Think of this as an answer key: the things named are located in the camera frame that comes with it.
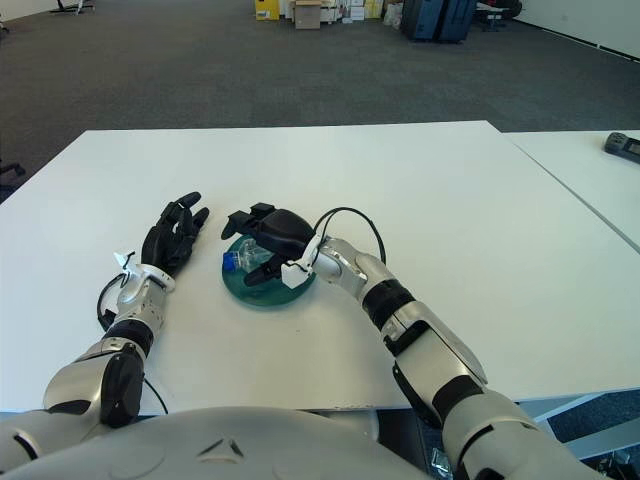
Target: clear plastic bottle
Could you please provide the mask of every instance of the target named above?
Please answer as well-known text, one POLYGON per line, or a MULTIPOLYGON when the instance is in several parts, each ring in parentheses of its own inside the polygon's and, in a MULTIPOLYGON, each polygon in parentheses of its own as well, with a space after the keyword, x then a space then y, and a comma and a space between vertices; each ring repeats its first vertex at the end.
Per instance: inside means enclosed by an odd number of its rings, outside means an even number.
POLYGON ((222 255, 222 268, 227 272, 234 272, 239 268, 249 273, 254 271, 273 256, 256 244, 253 238, 248 238, 236 252, 225 252, 222 255))

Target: blue bottle cap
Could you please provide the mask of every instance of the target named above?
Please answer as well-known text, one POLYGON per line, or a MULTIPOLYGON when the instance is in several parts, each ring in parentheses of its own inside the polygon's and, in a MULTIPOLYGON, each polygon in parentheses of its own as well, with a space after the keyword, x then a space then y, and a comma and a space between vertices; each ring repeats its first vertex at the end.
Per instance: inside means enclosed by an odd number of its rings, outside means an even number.
POLYGON ((225 252, 222 254, 222 269, 225 272, 235 272, 236 262, 234 261, 235 252, 225 252))

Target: black suitcase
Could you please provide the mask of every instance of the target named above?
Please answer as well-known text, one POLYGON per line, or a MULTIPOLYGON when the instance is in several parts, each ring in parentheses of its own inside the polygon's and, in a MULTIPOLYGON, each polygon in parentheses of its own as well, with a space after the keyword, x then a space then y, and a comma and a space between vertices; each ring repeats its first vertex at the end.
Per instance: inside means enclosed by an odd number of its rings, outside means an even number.
POLYGON ((433 40, 444 0, 405 0, 400 30, 411 40, 433 40))
POLYGON ((434 38, 440 42, 464 40, 475 11, 476 0, 445 0, 434 38))

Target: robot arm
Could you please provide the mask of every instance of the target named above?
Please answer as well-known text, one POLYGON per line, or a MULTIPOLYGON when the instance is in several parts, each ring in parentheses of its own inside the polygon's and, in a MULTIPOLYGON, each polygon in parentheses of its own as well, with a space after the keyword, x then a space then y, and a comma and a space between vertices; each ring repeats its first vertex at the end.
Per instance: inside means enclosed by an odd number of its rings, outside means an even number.
POLYGON ((113 315, 104 337, 63 367, 46 389, 43 410, 0 424, 0 472, 127 425, 140 409, 144 363, 162 329, 172 275, 187 262, 209 211, 191 216, 200 199, 191 193, 169 203, 151 228, 142 262, 129 265, 133 252, 116 255, 124 270, 113 315))
POLYGON ((381 260, 344 240, 321 239, 297 215, 265 204, 250 214, 231 215, 223 238, 235 232, 254 236, 258 245, 275 254, 268 269, 247 275, 251 282, 258 276, 281 277, 293 288, 315 272, 362 305, 395 357, 394 378, 413 409, 443 429, 456 478, 600 478, 538 430, 511 400, 489 390, 475 355, 381 260), (287 231, 303 239, 302 245, 280 248, 279 239, 288 238, 287 231))

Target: office chair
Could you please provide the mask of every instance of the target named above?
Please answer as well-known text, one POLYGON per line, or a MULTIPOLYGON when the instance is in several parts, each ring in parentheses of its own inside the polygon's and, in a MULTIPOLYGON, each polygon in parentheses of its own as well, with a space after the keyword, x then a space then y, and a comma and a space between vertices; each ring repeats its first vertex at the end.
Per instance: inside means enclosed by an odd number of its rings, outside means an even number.
MULTIPOLYGON (((0 175, 14 171, 17 177, 23 176, 26 172, 19 163, 10 163, 9 165, 2 165, 2 159, 0 158, 0 175)), ((0 185, 0 192, 13 193, 18 189, 13 185, 0 185)))
POLYGON ((2 23, 2 21, 0 20, 0 40, 2 40, 2 34, 3 33, 9 33, 9 29, 7 27, 4 26, 4 23, 2 23))
POLYGON ((85 8, 91 8, 95 10, 96 7, 93 4, 93 0, 80 0, 77 5, 63 5, 62 0, 57 0, 58 8, 55 10, 49 10, 49 13, 75 13, 79 15, 85 8))

